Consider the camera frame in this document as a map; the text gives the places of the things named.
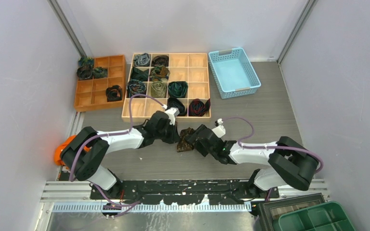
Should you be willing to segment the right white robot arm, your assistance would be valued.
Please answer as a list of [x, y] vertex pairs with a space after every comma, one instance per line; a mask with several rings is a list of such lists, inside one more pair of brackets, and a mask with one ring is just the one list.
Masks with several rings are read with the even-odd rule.
[[284, 185], [307, 191], [314, 175], [324, 167], [317, 154], [287, 136], [264, 144], [243, 143], [244, 137], [224, 141], [225, 121], [217, 119], [212, 129], [201, 125], [185, 141], [203, 156], [210, 154], [225, 165], [262, 165], [249, 179], [248, 191], [253, 197], [259, 198], [266, 191]]

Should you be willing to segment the black key pattern tie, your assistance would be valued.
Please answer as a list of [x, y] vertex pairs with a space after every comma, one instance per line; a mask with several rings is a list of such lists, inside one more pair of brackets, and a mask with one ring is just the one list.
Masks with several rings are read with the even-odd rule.
[[193, 128], [186, 128], [180, 131], [180, 140], [177, 143], [176, 151], [179, 152], [187, 152], [194, 150], [193, 144], [190, 144], [186, 141], [186, 138], [192, 135], [195, 132]]

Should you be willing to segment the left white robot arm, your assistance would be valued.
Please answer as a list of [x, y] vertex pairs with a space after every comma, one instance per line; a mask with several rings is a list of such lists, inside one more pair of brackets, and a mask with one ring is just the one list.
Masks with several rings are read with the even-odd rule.
[[102, 189], [110, 199], [121, 192], [121, 181], [109, 169], [101, 166], [105, 155], [125, 150], [150, 146], [155, 140], [173, 144], [180, 140], [176, 117], [179, 109], [171, 107], [156, 111], [144, 123], [131, 129], [100, 132], [84, 127], [67, 145], [55, 154], [56, 161], [70, 169], [77, 180], [88, 180]]

